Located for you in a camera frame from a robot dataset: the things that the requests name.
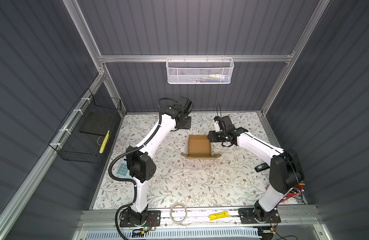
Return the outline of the brown cardboard box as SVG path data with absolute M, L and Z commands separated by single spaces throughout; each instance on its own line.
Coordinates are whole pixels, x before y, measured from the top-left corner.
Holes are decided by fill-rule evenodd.
M 188 140 L 188 153 L 181 153 L 189 160 L 216 160 L 221 154 L 212 155 L 211 143 L 207 136 L 190 135 Z

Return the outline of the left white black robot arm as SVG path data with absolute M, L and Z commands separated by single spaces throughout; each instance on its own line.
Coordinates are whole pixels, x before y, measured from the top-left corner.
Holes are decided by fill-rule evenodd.
M 135 147 L 128 147 L 131 154 L 126 156 L 127 168 L 131 179 L 135 181 L 136 192 L 134 200 L 127 213 L 130 219 L 138 226 L 147 219 L 147 190 L 150 179 L 156 172 L 154 155 L 165 139 L 174 130 L 190 129 L 192 101 L 185 97 L 174 100 L 161 98 L 157 102 L 158 122 L 153 126 L 146 137 Z

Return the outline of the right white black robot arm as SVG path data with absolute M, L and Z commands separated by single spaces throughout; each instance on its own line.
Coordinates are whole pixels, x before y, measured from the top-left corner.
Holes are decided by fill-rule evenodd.
M 297 153 L 266 143 L 245 128 L 236 128 L 229 116 L 216 116 L 213 120 L 215 130 L 207 135 L 211 143 L 230 143 L 228 147 L 235 145 L 244 148 L 262 159 L 262 167 L 269 169 L 268 188 L 255 202 L 253 216 L 259 223 L 270 221 L 279 203 L 304 181 Z

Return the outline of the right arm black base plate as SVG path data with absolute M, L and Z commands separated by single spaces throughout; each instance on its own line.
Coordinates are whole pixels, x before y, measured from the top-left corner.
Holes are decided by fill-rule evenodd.
M 280 215 L 277 209 L 266 212 L 260 208 L 240 208 L 238 215 L 242 224 L 279 224 L 281 223 Z

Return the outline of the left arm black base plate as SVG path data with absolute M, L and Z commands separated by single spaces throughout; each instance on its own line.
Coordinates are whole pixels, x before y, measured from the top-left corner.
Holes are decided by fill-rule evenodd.
M 161 211 L 146 210 L 137 213 L 131 209 L 124 210 L 120 213 L 119 226 L 125 227 L 159 227 L 161 219 Z

